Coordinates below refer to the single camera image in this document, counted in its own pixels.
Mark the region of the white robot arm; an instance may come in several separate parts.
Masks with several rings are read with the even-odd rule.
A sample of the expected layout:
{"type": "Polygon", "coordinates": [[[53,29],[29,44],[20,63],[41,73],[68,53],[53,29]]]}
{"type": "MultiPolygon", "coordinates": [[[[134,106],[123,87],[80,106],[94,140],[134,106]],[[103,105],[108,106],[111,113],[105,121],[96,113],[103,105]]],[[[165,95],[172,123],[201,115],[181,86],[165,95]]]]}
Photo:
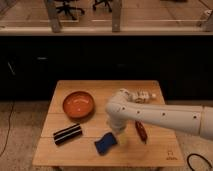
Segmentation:
{"type": "Polygon", "coordinates": [[[136,103],[136,97],[120,89],[107,101],[105,110],[114,132],[123,132],[133,120],[213,140],[213,107],[136,103]]]}

